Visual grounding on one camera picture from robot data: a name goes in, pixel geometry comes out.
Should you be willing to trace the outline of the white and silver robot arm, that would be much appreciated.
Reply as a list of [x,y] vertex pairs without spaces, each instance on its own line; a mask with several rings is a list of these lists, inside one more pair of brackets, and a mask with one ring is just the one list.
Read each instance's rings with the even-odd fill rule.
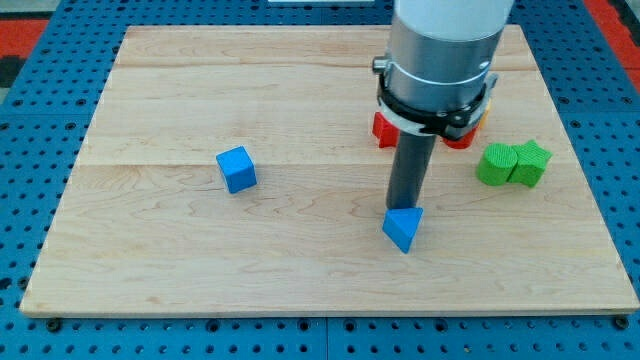
[[396,0],[373,60],[380,111],[400,131],[457,141],[483,116],[490,67],[513,0]]

